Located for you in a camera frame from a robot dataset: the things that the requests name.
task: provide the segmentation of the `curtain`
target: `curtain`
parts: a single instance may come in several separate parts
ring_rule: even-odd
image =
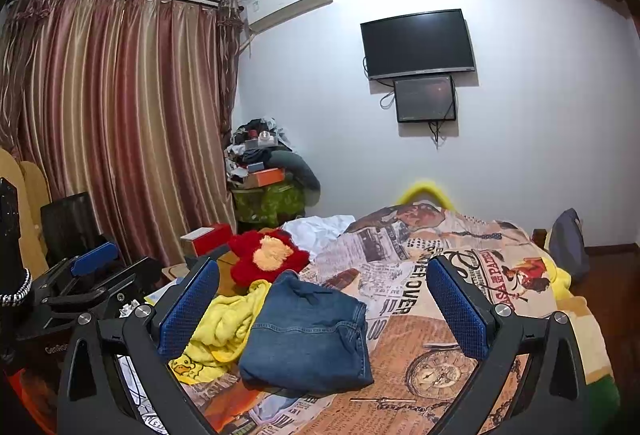
[[[183,2],[54,0],[36,37],[20,153],[52,199],[88,191],[129,261],[180,263],[180,235],[235,223],[217,23],[215,9]]]
[[[231,143],[231,112],[236,102],[238,59],[242,20],[238,3],[222,0],[218,8],[218,87],[220,91],[220,134],[222,143]]]
[[[17,155],[22,94],[33,65],[34,37],[52,0],[14,0],[0,34],[0,148]]]

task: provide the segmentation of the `green fabric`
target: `green fabric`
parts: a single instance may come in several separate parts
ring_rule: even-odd
[[[594,433],[600,433],[620,409],[620,393],[613,377],[605,377],[587,386]]]
[[[278,227],[301,216],[305,211],[305,194],[295,183],[283,181],[262,188],[231,190],[239,222]]]

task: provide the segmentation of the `blue gripper pad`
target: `blue gripper pad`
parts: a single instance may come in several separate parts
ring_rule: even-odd
[[[158,354],[165,361],[180,357],[218,291],[220,270],[210,259],[188,284],[167,314],[158,335]]]
[[[78,256],[74,262],[73,268],[71,269],[71,274],[73,276],[91,274],[105,266],[110,261],[117,259],[119,255],[120,253],[118,253],[117,246],[113,242],[107,241],[88,253]]]
[[[433,258],[427,266],[427,287],[447,320],[466,357],[485,359],[489,354],[486,325],[442,264]]]

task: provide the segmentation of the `bed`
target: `bed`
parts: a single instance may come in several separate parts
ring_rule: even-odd
[[[434,255],[446,256],[492,303],[507,303],[519,315],[565,311],[593,396],[594,424],[607,421],[619,399],[604,340],[586,301],[569,293],[548,253],[511,222],[484,222],[428,202],[383,208],[357,220],[300,274],[367,304],[373,385],[313,397],[249,389],[232,368],[210,383],[183,385],[185,391],[222,434],[428,433],[476,367],[426,287],[426,265]],[[504,418],[526,357],[514,362],[482,431]]]

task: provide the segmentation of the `bracelet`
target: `bracelet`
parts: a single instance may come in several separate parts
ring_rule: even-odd
[[[31,290],[31,273],[29,269],[25,268],[24,282],[18,289],[18,292],[13,294],[0,294],[0,306],[2,307],[17,307],[27,297]]]

